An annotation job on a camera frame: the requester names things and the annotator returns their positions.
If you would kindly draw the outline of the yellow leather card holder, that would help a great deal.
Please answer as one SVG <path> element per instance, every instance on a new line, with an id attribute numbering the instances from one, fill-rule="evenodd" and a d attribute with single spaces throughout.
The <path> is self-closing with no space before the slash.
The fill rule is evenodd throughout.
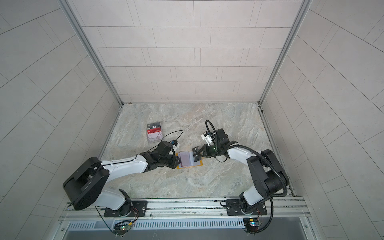
<path id="1" fill-rule="evenodd" d="M 181 159 L 181 163 L 177 166 L 177 169 L 186 169 L 191 167 L 199 167 L 203 165 L 203 161 L 195 162 L 192 151 L 183 151 L 177 153 L 177 156 Z"/>

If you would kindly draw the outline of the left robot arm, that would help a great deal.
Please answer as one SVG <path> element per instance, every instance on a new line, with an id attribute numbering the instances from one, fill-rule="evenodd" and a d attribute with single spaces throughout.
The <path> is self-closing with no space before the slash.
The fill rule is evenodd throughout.
<path id="1" fill-rule="evenodd" d="M 176 156 L 179 143 L 160 142 L 155 150 L 135 155 L 131 158 L 100 161 L 97 157 L 86 160 L 65 182 L 65 190 L 70 204 L 76 211 L 96 206 L 127 216 L 133 208 L 132 200 L 122 189 L 113 190 L 105 184 L 114 179 L 146 173 L 157 168 L 176 169 L 181 159 Z"/>

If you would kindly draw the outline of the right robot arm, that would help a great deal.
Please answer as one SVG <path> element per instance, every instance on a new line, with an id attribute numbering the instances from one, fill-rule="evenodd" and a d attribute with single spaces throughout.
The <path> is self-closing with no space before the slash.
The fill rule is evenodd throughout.
<path id="1" fill-rule="evenodd" d="M 248 166 L 253 185 L 240 194 L 241 210 L 250 214 L 265 201 L 288 194 L 289 178 L 273 151 L 267 149 L 257 152 L 249 147 L 230 141 L 223 129 L 204 132 L 202 147 L 193 148 L 194 161 L 200 158 L 217 158 L 239 161 Z"/>

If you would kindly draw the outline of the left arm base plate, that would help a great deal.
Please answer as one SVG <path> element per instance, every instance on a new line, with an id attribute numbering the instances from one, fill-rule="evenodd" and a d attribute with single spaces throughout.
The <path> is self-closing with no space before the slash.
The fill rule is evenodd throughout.
<path id="1" fill-rule="evenodd" d="M 144 217 L 146 214 L 147 201 L 130 201 L 123 204 L 118 210 L 114 211 L 106 208 L 104 217 L 107 218 L 124 218 L 124 217 Z"/>

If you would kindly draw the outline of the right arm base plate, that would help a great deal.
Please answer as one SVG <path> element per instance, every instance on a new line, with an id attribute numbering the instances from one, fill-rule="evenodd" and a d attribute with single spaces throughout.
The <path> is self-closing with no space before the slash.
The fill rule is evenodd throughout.
<path id="1" fill-rule="evenodd" d="M 220 202 L 226 208 L 228 216 L 249 216 L 268 214 L 265 203 L 248 205 L 246 201 L 240 199 L 229 199 Z"/>

